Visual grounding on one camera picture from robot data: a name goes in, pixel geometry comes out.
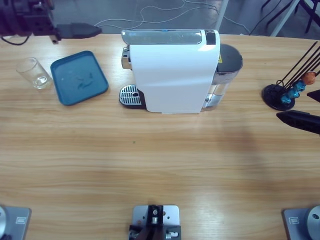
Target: blue coffe capsule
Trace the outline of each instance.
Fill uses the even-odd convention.
[[[291,99],[290,99],[290,97],[288,96],[288,94],[283,94],[283,95],[281,96],[281,102],[282,102],[283,104],[290,104],[290,103],[291,103]]]
[[[300,96],[299,92],[296,91],[294,88],[290,88],[289,91],[286,93],[289,98],[296,99]]]
[[[297,92],[303,92],[306,89],[306,84],[302,80],[299,80],[293,85],[293,88]]]

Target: black stand base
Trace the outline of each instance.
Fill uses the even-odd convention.
[[[294,107],[296,101],[291,99],[289,104],[281,102],[281,96],[285,92],[284,87],[280,85],[271,84],[262,90],[262,99],[270,108],[278,111],[287,111]]]

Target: cable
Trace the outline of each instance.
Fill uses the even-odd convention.
[[[243,24],[241,24],[241,23],[238,23],[238,22],[236,22],[236,21],[233,21],[232,19],[227,18],[226,16],[223,16],[223,18],[224,18],[224,19],[227,19],[228,21],[230,21],[230,22],[232,22],[232,23],[234,23],[234,24],[236,24],[236,25],[239,25],[239,26],[243,27],[243,28],[248,32],[248,34],[250,34],[249,29],[248,29],[245,25],[243,25]]]
[[[116,26],[116,25],[113,25],[113,24],[103,24],[103,25],[100,25],[98,26],[99,24],[101,23],[104,23],[104,22],[107,22],[107,21],[125,21],[125,22],[131,22],[131,23],[140,23],[138,24],[137,26],[133,26],[133,27],[129,27],[129,28],[126,28],[126,29],[135,29],[135,28],[138,28],[140,27],[143,23],[149,23],[149,24],[160,24],[160,23],[166,23],[166,22],[169,22],[169,21],[172,21],[174,19],[177,19],[179,17],[181,17],[182,15],[186,14],[187,12],[191,11],[191,10],[195,10],[195,9],[212,9],[212,10],[215,10],[216,13],[219,15],[219,11],[217,10],[217,7],[215,5],[212,5],[212,4],[209,4],[207,2],[202,2],[202,1],[188,1],[188,0],[182,0],[183,1],[183,4],[182,6],[180,7],[175,7],[175,8],[170,8],[170,9],[165,9],[165,8],[160,8],[160,7],[157,7],[157,6],[145,6],[144,8],[142,8],[140,10],[140,15],[141,15],[141,18],[142,20],[129,20],[129,19],[106,19],[106,20],[102,20],[98,23],[96,23],[94,26],[96,27],[114,27],[114,28],[118,28],[118,29],[123,29],[123,27],[119,27],[119,26]],[[142,14],[143,10],[144,9],[147,9],[147,8],[155,8],[155,9],[159,9],[159,10],[162,10],[162,11],[171,11],[171,10],[177,10],[177,9],[181,9],[185,6],[186,3],[190,3],[190,4],[205,4],[206,7],[203,7],[203,6],[200,6],[200,7],[194,7],[194,8],[191,8],[191,9],[188,9],[187,11],[179,14],[178,16],[175,16],[173,18],[170,18],[168,20],[163,20],[163,21],[145,21],[145,18]],[[241,23],[238,23],[236,21],[233,21],[232,19],[230,18],[227,18],[226,16],[223,16],[224,19],[232,22],[233,24],[236,24],[236,25],[239,25],[241,27],[243,27],[247,32],[248,34],[250,34],[250,30],[243,24]]]
[[[138,24],[137,26],[133,26],[133,27],[128,27],[128,28],[126,28],[126,29],[135,29],[135,28],[141,26],[143,23],[147,23],[147,24],[161,24],[161,23],[166,23],[166,22],[172,21],[172,20],[174,20],[174,19],[177,19],[177,18],[179,18],[180,16],[186,14],[187,12],[189,12],[189,11],[191,11],[191,10],[195,10],[195,9],[212,9],[212,10],[215,10],[215,11],[218,12],[218,10],[217,10],[216,8],[213,8],[213,7],[199,6],[199,7],[194,7],[194,8],[188,9],[188,10],[184,11],[183,13],[179,14],[178,16],[175,16],[175,17],[173,17],[173,18],[170,18],[170,19],[168,19],[168,20],[163,20],[163,21],[145,21],[145,20],[144,20],[144,16],[141,14],[142,20],[107,19],[107,20],[104,20],[104,21],[101,21],[101,22],[106,22],[106,21],[126,21],[126,22],[133,22],[133,23],[137,23],[137,22],[139,23],[139,22],[140,22],[140,24]],[[123,29],[123,27],[119,27],[119,26],[112,25],[112,24],[103,24],[103,25],[99,25],[99,26],[97,26],[97,27],[99,27],[99,28],[100,28],[100,27],[115,27],[115,28],[118,28],[118,29]]]
[[[279,0],[279,2],[275,5],[275,7],[267,15],[265,15],[260,21],[258,21],[258,23],[254,26],[252,31],[249,33],[249,36],[253,33],[253,31],[256,29],[256,27],[259,25],[259,23],[261,23],[266,17],[268,17],[278,7],[278,5],[281,3],[281,1],[282,0]]]
[[[4,39],[4,37],[1,37],[1,40],[6,42],[7,44],[11,44],[11,45],[14,45],[14,46],[21,46],[21,45],[25,44],[28,41],[29,37],[30,36],[27,36],[26,39],[21,43],[14,43],[14,42],[8,41],[8,40]]]

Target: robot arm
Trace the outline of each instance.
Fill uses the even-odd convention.
[[[0,0],[0,36],[50,36],[52,43],[61,39],[85,39],[101,33],[87,23],[54,26],[52,0]]]

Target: white coffee machine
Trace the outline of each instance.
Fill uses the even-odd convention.
[[[216,30],[123,30],[121,63],[135,85],[119,95],[128,108],[164,114],[199,113],[216,106],[243,65]]]

